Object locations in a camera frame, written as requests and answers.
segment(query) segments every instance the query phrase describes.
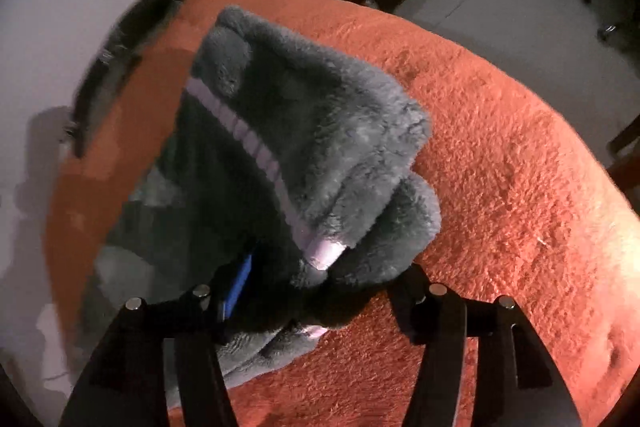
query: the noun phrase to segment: gray wall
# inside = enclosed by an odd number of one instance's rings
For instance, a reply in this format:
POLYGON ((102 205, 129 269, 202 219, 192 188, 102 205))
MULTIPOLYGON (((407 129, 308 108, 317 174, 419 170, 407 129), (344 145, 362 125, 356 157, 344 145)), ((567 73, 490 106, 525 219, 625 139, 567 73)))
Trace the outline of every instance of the gray wall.
POLYGON ((0 0, 0 360, 37 416, 58 421, 70 383, 41 249, 74 89, 134 0, 0 0))

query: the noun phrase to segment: bolt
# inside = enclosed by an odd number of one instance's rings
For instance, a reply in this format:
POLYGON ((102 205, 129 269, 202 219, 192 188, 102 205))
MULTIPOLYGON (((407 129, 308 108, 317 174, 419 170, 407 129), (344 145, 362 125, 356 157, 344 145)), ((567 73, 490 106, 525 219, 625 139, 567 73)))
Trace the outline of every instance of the bolt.
POLYGON ((142 306, 142 299, 140 297, 132 297, 124 305, 127 310, 131 310, 133 312, 140 309, 140 306, 142 306))
POLYGON ((445 293, 447 293, 447 287, 444 284, 440 284, 439 282, 436 282, 429 286, 429 293, 431 295, 437 295, 438 297, 442 297, 445 293))
POLYGON ((198 284, 193 289, 193 294, 198 299, 204 299, 207 295, 209 295, 209 293, 211 293, 211 288, 209 288, 209 286, 207 286, 206 284, 198 284))
POLYGON ((498 297, 498 304, 500 304, 500 306, 502 306, 503 308, 512 310, 516 305, 516 301, 513 300, 513 297, 510 297, 508 295, 500 295, 500 297, 498 297))

